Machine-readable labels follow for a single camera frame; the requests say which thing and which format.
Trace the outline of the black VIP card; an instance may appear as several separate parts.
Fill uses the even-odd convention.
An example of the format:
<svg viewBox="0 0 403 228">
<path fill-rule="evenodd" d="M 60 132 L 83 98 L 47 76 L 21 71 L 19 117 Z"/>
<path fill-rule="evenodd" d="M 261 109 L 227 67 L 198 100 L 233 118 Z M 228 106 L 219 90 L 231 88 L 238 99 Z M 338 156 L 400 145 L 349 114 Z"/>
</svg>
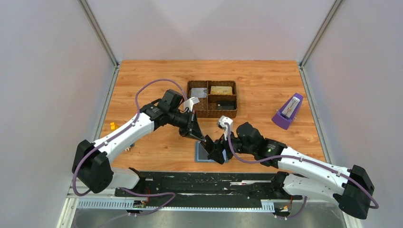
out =
<svg viewBox="0 0 403 228">
<path fill-rule="evenodd" d="M 236 110 L 237 105 L 235 101 L 218 101 L 217 102 L 218 110 Z"/>
<path fill-rule="evenodd" d="M 195 161 L 196 162 L 208 162 L 208 153 L 205 151 L 200 142 L 195 146 Z"/>
</svg>

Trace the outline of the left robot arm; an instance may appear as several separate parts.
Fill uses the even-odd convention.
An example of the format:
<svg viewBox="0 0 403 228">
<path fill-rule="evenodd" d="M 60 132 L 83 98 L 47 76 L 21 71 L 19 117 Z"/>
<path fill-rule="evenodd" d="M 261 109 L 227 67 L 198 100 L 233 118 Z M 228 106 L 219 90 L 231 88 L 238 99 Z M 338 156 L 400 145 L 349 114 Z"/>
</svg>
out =
<svg viewBox="0 0 403 228">
<path fill-rule="evenodd" d="M 72 173 L 93 193 L 107 188 L 126 188 L 132 195 L 145 192 L 145 182 L 134 168 L 112 168 L 117 156 L 143 136 L 166 124 L 178 127 L 179 135 L 204 141 L 193 106 L 197 97 L 185 100 L 183 95 L 169 89 L 161 99 L 144 105 L 128 122 L 109 135 L 94 142 L 83 140 L 77 146 Z"/>
</svg>

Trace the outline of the teal leather card holder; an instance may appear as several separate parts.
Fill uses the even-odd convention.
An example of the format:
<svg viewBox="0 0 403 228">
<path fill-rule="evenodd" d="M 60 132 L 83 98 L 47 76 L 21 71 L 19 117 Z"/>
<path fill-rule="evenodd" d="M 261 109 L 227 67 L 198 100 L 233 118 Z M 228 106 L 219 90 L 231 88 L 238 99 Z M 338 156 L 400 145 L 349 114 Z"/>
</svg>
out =
<svg viewBox="0 0 403 228">
<path fill-rule="evenodd" d="M 218 142 L 197 142 L 194 160 L 195 162 L 215 162 L 218 164 L 229 162 L 226 150 Z"/>
</svg>

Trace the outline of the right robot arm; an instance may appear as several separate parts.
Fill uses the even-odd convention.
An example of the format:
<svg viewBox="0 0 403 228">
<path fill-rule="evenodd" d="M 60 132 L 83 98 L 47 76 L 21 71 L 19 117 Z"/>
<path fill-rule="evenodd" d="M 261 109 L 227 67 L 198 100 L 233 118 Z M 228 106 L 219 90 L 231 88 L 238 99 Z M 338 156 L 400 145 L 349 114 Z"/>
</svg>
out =
<svg viewBox="0 0 403 228">
<path fill-rule="evenodd" d="M 298 195 L 327 201 L 357 219 L 366 219 L 369 209 L 379 208 L 373 197 L 374 185 L 365 168 L 319 161 L 282 142 L 263 137 L 249 123 L 240 125 L 234 133 L 229 123 L 221 122 L 218 126 L 224 130 L 221 138 L 214 141 L 206 135 L 201 142 L 208 158 L 223 164 L 235 157 L 243 163 L 279 169 L 271 181 L 275 197 Z"/>
</svg>

